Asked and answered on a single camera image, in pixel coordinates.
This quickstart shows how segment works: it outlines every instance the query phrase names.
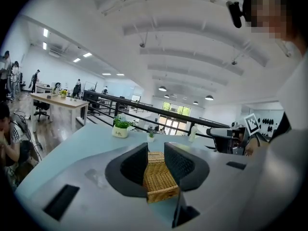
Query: standing person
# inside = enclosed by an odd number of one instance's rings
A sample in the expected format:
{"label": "standing person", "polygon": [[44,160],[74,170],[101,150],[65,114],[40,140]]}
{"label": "standing person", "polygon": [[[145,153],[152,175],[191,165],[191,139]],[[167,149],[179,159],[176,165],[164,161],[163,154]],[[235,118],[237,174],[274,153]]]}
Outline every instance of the standing person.
{"label": "standing person", "polygon": [[76,82],[76,85],[75,86],[81,86],[81,82],[80,82],[80,79],[78,79],[78,81]]}
{"label": "standing person", "polygon": [[4,67],[0,70],[0,102],[6,101],[5,85],[8,81],[8,72],[11,67],[10,52],[6,51],[4,54],[5,64]]}
{"label": "standing person", "polygon": [[37,80],[38,80],[38,73],[39,73],[40,71],[39,71],[39,69],[36,71],[36,73],[32,76],[32,84],[33,84],[33,86],[32,86],[32,93],[34,93],[35,92],[35,85],[36,85],[36,82],[37,82]]}
{"label": "standing person", "polygon": [[107,94],[107,92],[108,92],[108,87],[105,86],[104,89],[103,89],[103,94]]}
{"label": "standing person", "polygon": [[19,63],[16,61],[13,64],[12,72],[11,72],[11,82],[12,82],[12,101],[15,101],[16,95],[16,86],[18,83],[18,76],[19,76]]}

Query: black rectangular cutout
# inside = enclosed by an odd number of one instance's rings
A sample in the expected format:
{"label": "black rectangular cutout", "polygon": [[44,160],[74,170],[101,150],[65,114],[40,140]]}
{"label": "black rectangular cutout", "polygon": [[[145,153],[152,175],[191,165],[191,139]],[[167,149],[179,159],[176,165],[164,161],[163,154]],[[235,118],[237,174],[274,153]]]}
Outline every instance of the black rectangular cutout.
{"label": "black rectangular cutout", "polygon": [[79,187],[65,185],[44,208],[44,212],[59,221],[79,189]]}
{"label": "black rectangular cutout", "polygon": [[244,168],[246,167],[246,164],[241,164],[241,163],[232,162],[232,161],[227,162],[227,165],[230,167],[241,169],[241,170],[244,170]]}

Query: white shirt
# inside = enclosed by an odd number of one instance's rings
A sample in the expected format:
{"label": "white shirt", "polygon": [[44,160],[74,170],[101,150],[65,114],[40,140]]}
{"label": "white shirt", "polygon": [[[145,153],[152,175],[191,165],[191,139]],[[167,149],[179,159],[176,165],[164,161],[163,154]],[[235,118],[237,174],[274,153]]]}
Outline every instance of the white shirt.
{"label": "white shirt", "polygon": [[14,65],[14,67],[12,69],[12,76],[11,76],[12,82],[18,81],[18,74],[19,74],[19,68]]}
{"label": "white shirt", "polygon": [[277,97],[292,129],[308,128],[308,51]]}
{"label": "white shirt", "polygon": [[9,67],[11,67],[11,59],[8,57],[5,60],[5,64],[3,69],[5,69],[6,71],[4,73],[1,74],[1,79],[7,79],[8,78],[8,69]]}

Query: woven basket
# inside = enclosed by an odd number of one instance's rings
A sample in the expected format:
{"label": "woven basket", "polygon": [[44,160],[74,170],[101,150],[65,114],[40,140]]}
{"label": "woven basket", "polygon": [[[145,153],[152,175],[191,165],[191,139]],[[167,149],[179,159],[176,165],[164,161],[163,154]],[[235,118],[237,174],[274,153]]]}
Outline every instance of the woven basket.
{"label": "woven basket", "polygon": [[148,203],[159,202],[179,194],[179,187],[165,165],[163,153],[148,153],[148,165],[143,176],[143,186],[148,191]]}

